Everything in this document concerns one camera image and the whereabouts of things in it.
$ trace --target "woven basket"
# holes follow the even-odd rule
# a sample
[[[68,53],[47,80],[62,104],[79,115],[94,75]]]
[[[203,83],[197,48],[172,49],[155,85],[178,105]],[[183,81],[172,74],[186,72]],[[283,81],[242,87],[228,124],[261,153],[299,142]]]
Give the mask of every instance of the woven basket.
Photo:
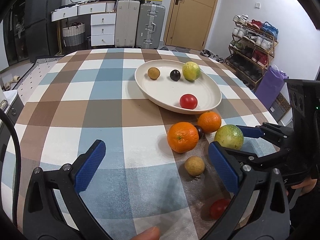
[[[66,47],[82,44],[85,42],[85,24],[72,23],[71,26],[62,29],[62,35]]]

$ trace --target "red sneaker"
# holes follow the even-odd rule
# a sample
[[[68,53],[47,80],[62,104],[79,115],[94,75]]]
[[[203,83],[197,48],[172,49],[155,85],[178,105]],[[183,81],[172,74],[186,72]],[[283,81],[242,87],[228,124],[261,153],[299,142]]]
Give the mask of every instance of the red sneaker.
[[[260,51],[258,51],[258,50],[255,50],[254,51],[254,53],[253,53],[253,55],[252,55],[252,60],[254,61],[254,62],[258,62],[258,60],[259,60],[259,58],[260,58],[260,53],[259,53]]]
[[[262,22],[260,22],[260,21],[252,20],[251,23],[252,23],[253,28],[260,29],[260,27],[262,27]]]
[[[259,51],[259,54],[260,54],[260,58],[258,60],[258,64],[261,66],[261,67],[264,67],[267,63],[268,63],[268,55],[267,54],[264,54],[262,52]]]

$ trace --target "white plate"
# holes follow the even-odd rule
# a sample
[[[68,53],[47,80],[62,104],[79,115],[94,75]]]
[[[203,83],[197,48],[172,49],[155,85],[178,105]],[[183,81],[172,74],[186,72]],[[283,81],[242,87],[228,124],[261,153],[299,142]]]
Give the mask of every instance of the white plate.
[[[173,112],[181,114],[201,114],[216,108],[222,98],[218,85],[207,74],[201,71],[200,77],[190,82],[182,75],[183,63],[173,60],[151,60],[134,73],[134,78],[140,90],[152,102]],[[148,69],[156,67],[160,76],[156,80],[148,77]],[[179,81],[170,78],[170,72],[177,69],[181,73]],[[192,94],[198,100],[198,106],[191,110],[180,107],[180,98],[185,94]]]

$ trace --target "orange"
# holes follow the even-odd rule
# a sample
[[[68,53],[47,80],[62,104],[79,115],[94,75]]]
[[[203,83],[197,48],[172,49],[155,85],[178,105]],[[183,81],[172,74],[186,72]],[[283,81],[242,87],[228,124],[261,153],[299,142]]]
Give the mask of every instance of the orange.
[[[217,131],[221,126],[221,117],[215,112],[206,112],[201,114],[198,119],[198,125],[204,133]]]
[[[170,127],[167,140],[170,148],[177,153],[191,151],[199,141],[197,129],[189,122],[178,122]]]

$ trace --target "suitcase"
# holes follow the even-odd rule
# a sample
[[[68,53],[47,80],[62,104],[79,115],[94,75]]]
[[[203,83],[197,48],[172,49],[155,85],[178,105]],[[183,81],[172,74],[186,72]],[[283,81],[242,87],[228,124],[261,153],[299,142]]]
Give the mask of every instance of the suitcase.
[[[116,47],[132,48],[135,46],[139,5],[139,1],[118,1],[115,27]]]
[[[165,7],[158,4],[140,5],[136,46],[141,49],[158,49],[164,22]]]

